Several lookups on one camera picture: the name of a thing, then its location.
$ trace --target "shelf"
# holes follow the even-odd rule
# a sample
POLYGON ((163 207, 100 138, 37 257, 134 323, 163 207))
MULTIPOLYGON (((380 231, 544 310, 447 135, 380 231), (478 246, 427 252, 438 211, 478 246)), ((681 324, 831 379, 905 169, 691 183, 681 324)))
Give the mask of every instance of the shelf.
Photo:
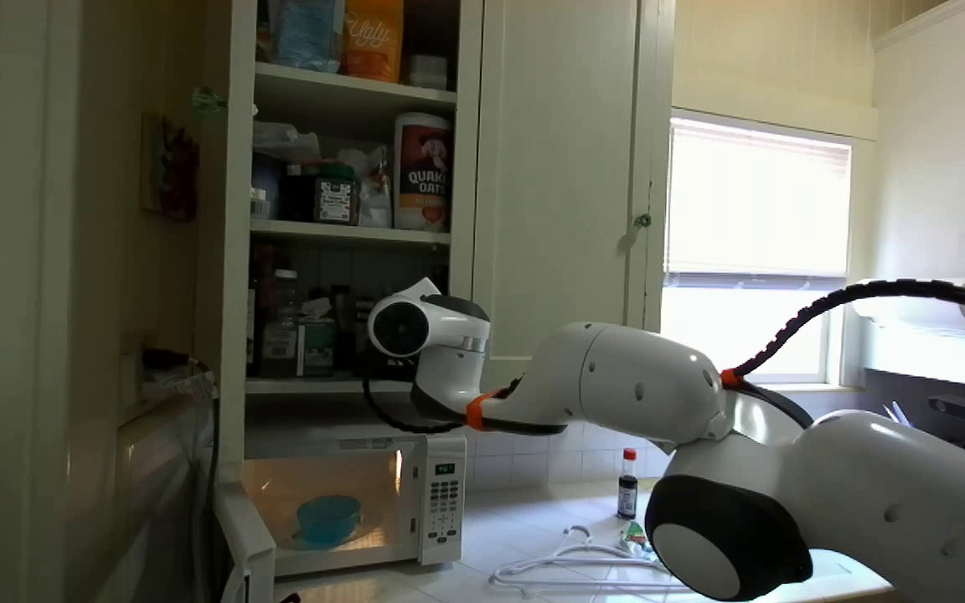
POLYGON ((358 224, 318 224, 318 220, 252 220, 252 233, 375 241, 375 246, 449 246, 449 231, 400 231, 400 228, 358 228, 358 224))
MULTIPOLYGON (((363 395, 358 379, 248 379, 248 395, 363 395)), ((412 383, 372 383, 375 395, 405 395, 412 383)))
POLYGON ((391 142, 391 122, 410 111, 452 118, 456 93, 363 81, 283 62, 256 62, 256 99, 266 122, 355 142, 391 142))

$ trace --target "microwave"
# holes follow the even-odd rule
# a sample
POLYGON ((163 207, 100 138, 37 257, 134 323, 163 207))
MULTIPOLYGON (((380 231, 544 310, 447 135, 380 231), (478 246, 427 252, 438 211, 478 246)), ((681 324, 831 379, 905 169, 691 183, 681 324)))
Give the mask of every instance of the microwave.
POLYGON ((400 433, 372 414, 248 408, 245 459, 220 461, 213 515, 231 552, 220 601, 380 563, 461 555, 467 434, 400 433))

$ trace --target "black cable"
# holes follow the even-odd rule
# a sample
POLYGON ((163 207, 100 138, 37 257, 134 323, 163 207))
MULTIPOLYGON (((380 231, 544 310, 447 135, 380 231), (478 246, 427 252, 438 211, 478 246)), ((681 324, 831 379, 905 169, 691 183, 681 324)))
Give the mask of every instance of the black cable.
POLYGON ((801 408, 794 400, 786 400, 786 395, 780 395, 774 387, 761 387, 761 384, 739 383, 739 384, 735 384, 735 391, 744 391, 751 400, 761 400, 761 402, 774 406, 778 411, 783 411, 801 428, 813 424, 813 414, 806 408, 801 408))
POLYGON ((794 400, 786 400, 780 391, 751 384, 748 374, 758 372, 768 360, 774 360, 786 344, 786 339, 794 339, 806 323, 813 323, 818 316, 823 316, 831 308, 852 306, 858 298, 934 298, 934 303, 965 306, 965 287, 950 284, 950 282, 898 279, 898 282, 861 282, 861 284, 849 284, 849 287, 839 287, 831 295, 821 295, 818 303, 794 310, 794 318, 758 354, 728 368, 720 374, 725 384, 774 406, 778 411, 794 418, 801 428, 806 428, 813 422, 810 411, 804 411, 794 400))
POLYGON ((358 364, 363 364, 363 400, 372 406, 372 411, 375 411, 384 424, 403 428, 403 433, 456 433, 456 428, 467 424, 467 418, 452 418, 452 422, 442 422, 442 424, 412 424, 412 422, 403 422, 403 418, 388 414, 388 411, 380 406, 375 391, 372 391, 372 362, 381 362, 381 360, 384 360, 384 354, 381 354, 380 349, 370 349, 358 364))
POLYGON ((774 360, 786 339, 799 335, 799 328, 804 328, 810 318, 839 308, 839 306, 852 306, 858 298, 934 298, 934 303, 954 303, 965 306, 965 287, 950 284, 950 282, 915 282, 915 279, 898 279, 898 282, 861 282, 861 284, 849 284, 839 287, 810 306, 804 306, 758 354, 751 354, 748 362, 728 368, 732 374, 744 379, 751 372, 758 372, 768 360, 774 360))
POLYGON ((372 395, 372 379, 370 379, 370 374, 363 374, 363 400, 372 406, 372 411, 375 411, 384 424, 403 428, 403 433, 456 433, 456 428, 467 424, 467 418, 452 418, 452 422, 442 422, 442 424, 410 424, 410 422, 388 414, 388 411, 380 406, 380 400, 372 395))

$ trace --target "cabinet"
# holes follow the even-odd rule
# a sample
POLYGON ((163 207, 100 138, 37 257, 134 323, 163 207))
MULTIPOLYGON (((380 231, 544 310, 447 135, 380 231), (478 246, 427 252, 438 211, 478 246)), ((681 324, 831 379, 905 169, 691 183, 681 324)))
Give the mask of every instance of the cabinet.
POLYGON ((658 328, 671 127, 672 0, 410 0, 456 25, 456 93, 256 62, 256 4, 235 4, 220 383, 228 454, 242 454, 245 395, 297 383, 245 379, 248 246, 256 233, 321 256, 437 252, 449 291, 493 318, 485 383, 519 374, 565 323, 658 328), (384 131, 405 106, 456 115, 449 233, 372 233, 248 217, 252 99, 297 125, 384 131))
MULTIPOLYGON (((881 279, 965 282, 965 0, 940 4, 879 45, 881 279)), ((965 383, 965 316, 891 306, 867 324, 867 364, 965 383)))
POLYGON ((485 383, 565 323, 659 323, 672 0, 485 0, 472 298, 485 383))
POLYGON ((228 45, 228 154, 223 154, 223 224, 220 224, 220 450, 245 454, 248 395, 344 395, 358 374, 268 379, 248 374, 248 274, 257 247, 276 247, 295 269, 300 287, 332 291, 350 284, 358 298, 381 298, 423 274, 447 279, 447 287, 469 295, 472 207, 476 207, 476 97, 478 97, 478 25, 481 0, 405 0, 403 52, 449 56, 449 92, 344 74, 297 71, 256 60, 257 0, 231 4, 228 45), (358 224, 318 224, 252 213, 252 142, 257 122, 286 122, 318 135, 321 150, 388 144, 396 118, 423 111, 452 125, 452 194, 447 231, 400 231, 358 224))

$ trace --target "white wall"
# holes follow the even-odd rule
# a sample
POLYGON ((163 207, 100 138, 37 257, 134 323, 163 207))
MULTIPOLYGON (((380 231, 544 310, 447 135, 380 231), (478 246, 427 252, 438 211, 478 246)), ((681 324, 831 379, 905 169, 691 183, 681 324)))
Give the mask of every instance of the white wall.
POLYGON ((938 0, 682 0, 672 104, 831 135, 873 135, 873 38, 938 0))

